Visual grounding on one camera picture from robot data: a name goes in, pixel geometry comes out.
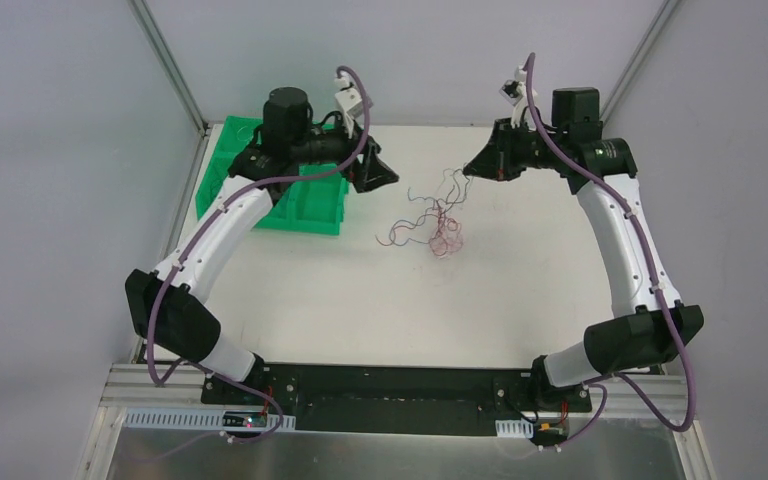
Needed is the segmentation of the right white slotted duct piece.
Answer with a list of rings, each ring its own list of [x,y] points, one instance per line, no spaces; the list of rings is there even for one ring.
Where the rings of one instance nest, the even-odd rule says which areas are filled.
[[[534,425],[523,419],[496,420],[495,431],[498,438],[531,439]]]

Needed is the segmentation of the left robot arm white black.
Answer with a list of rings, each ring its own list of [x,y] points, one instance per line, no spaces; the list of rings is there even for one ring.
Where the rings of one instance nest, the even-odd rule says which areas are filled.
[[[328,165],[330,174],[342,176],[359,193],[399,179],[357,123],[372,106],[364,89],[341,86],[335,102],[336,110],[316,123],[305,91],[271,91],[261,123],[232,160],[195,230],[151,271],[135,269],[125,281],[132,325],[147,347],[160,346],[227,377],[227,391],[241,404],[263,396],[265,378],[256,371],[263,360],[230,339],[206,306],[238,244],[292,186],[305,181],[306,165]]]

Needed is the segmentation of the aluminium frame rail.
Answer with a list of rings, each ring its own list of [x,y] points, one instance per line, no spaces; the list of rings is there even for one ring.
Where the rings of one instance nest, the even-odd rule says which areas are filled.
[[[677,419],[686,406],[687,381],[676,375],[631,374],[626,380],[602,380],[609,405],[629,414],[649,414],[640,398],[645,393],[667,417]],[[502,408],[510,399],[527,410],[550,411],[559,400],[536,403],[531,395],[532,373],[528,369],[464,369],[419,367],[365,367],[347,365],[302,365],[276,363],[265,366],[252,387],[272,396],[285,412],[298,416],[325,399],[467,401],[483,407]],[[144,364],[115,364],[101,396],[101,405],[130,405],[174,408],[211,408],[252,405],[257,396],[248,394],[217,376],[192,366],[177,368],[161,387],[156,386]]]

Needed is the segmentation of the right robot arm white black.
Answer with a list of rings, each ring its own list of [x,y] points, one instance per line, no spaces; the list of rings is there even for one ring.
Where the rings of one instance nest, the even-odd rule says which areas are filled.
[[[531,119],[523,83],[508,81],[500,93],[513,113],[495,120],[465,175],[502,182],[528,169],[557,172],[591,224],[611,294],[613,319],[589,326],[576,345],[534,360],[526,397],[550,410],[581,393],[588,380],[679,358],[704,316],[684,303],[659,259],[630,147],[602,136],[598,90],[554,91],[551,125]]]

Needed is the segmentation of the green compartment tray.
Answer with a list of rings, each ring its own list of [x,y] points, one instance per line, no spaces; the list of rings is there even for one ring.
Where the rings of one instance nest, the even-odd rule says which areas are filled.
[[[219,194],[235,156],[251,141],[258,118],[228,116],[206,171],[195,193],[196,216],[201,218]],[[348,182],[340,175],[293,184],[279,203],[255,227],[288,232],[337,236],[344,219]]]

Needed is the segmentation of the left controller board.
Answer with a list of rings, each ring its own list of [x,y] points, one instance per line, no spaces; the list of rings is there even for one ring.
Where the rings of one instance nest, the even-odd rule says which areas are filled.
[[[229,431],[258,430],[268,427],[269,415],[262,412],[226,411],[222,426]]]

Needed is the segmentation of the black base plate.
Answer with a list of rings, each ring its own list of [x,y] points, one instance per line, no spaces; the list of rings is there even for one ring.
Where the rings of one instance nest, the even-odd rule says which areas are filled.
[[[247,386],[260,377],[265,366],[257,371]],[[543,419],[550,419],[561,413],[588,413],[591,400],[579,386],[551,387],[543,374],[532,374],[531,395],[536,403],[543,399],[559,400],[556,410],[527,411],[510,399],[502,408],[483,407],[477,402],[467,401],[421,401],[421,400],[372,400],[333,399],[317,400],[310,408],[301,408],[298,416],[284,411],[269,394],[253,388],[257,401],[251,406],[262,410],[266,406],[262,394],[272,397],[285,415],[296,418],[295,429],[313,432],[380,433],[479,437],[495,435],[496,420],[517,420],[525,414],[538,413]]]

